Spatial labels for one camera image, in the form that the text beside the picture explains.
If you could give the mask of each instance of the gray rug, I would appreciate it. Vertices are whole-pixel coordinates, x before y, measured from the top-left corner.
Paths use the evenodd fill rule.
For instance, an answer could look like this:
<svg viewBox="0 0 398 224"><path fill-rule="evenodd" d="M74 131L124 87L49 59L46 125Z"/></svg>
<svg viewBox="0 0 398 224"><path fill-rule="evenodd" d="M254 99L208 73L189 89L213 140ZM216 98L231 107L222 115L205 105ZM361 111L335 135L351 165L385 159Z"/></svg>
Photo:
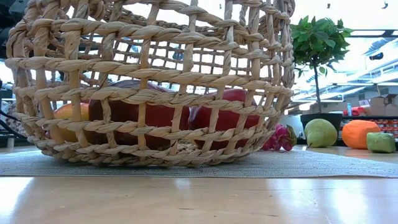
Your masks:
<svg viewBox="0 0 398 224"><path fill-rule="evenodd" d="M230 164L198 168L96 167L44 156L40 151L0 155L0 176L125 176L125 177L393 177L398 164L310 151L257 152Z"/></svg>

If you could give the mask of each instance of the cardboard box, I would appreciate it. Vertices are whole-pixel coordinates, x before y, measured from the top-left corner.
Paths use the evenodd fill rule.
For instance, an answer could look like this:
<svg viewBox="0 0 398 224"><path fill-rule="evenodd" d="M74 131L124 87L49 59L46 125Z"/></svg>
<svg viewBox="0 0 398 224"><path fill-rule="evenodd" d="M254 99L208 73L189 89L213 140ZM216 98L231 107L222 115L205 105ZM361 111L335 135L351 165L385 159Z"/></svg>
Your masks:
<svg viewBox="0 0 398 224"><path fill-rule="evenodd" d="M388 94L386 97L377 96L370 101L370 114L373 116L398 116L396 105L397 94Z"/></svg>

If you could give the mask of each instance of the wooden floor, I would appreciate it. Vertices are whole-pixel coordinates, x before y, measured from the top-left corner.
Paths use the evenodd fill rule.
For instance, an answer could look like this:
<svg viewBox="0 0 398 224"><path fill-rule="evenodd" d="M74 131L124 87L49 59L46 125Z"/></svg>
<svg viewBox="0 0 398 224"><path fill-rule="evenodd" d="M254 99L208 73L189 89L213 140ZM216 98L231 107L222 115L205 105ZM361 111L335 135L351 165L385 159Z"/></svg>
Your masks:
<svg viewBox="0 0 398 224"><path fill-rule="evenodd" d="M311 150L398 164L397 153ZM398 179L0 178L0 224L390 224L397 210Z"/></svg>

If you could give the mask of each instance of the green pear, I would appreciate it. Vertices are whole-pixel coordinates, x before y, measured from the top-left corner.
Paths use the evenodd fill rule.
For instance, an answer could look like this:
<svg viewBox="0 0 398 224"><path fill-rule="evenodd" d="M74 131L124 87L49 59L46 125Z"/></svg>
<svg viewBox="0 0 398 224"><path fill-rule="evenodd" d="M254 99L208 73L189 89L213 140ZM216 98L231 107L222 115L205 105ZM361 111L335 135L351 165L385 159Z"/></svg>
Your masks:
<svg viewBox="0 0 398 224"><path fill-rule="evenodd" d="M307 144L310 147L329 147L337 140L335 127L325 119L313 119L304 129Z"/></svg>

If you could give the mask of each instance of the wicker basket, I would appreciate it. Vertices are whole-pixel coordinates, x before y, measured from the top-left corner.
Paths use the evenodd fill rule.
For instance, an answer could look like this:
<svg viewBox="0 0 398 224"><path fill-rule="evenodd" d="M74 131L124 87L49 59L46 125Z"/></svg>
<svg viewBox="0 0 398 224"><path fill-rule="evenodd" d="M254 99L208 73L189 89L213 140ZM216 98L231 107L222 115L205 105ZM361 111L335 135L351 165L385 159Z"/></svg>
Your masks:
<svg viewBox="0 0 398 224"><path fill-rule="evenodd" d="M134 14L138 4L150 6L147 19ZM232 19L236 6L239 21ZM168 0L30 0L24 19L10 31L6 60L16 84L17 116L28 140L45 155L92 164L197 166L231 162L259 150L292 96L289 18L295 3L226 0L222 7L224 20L198 7L198 0L190 5ZM157 21L160 10L185 14L188 25ZM72 18L67 12L73 12ZM211 27L196 26L197 21ZM140 47L140 52L132 52L134 47ZM180 57L172 58L173 53ZM63 81L55 80L57 72L65 73ZM110 77L138 79L141 84L139 88L110 87ZM149 90L148 82L178 86L178 91ZM247 90L246 101L222 100L226 88ZM202 89L217 94L198 94ZM101 100L103 120L82 121L80 102L89 99ZM258 106L252 105L254 99L259 99ZM138 120L112 121L109 102L114 100L139 105ZM67 101L72 102L73 116L55 119L56 102ZM146 125L148 105L175 108L173 125ZM183 106L200 105L211 108L209 126L179 130ZM215 131L219 110L239 114L236 128ZM256 126L245 129L248 115L260 119ZM78 142L64 140L60 129L65 128L75 132ZM108 143L91 144L87 131L106 133ZM138 144L118 144L116 132L137 136ZM170 140L170 147L148 148L145 134ZM197 139L206 141L203 148L193 143ZM240 139L247 139L244 147L236 147ZM210 150L213 141L229 143L226 148Z"/></svg>

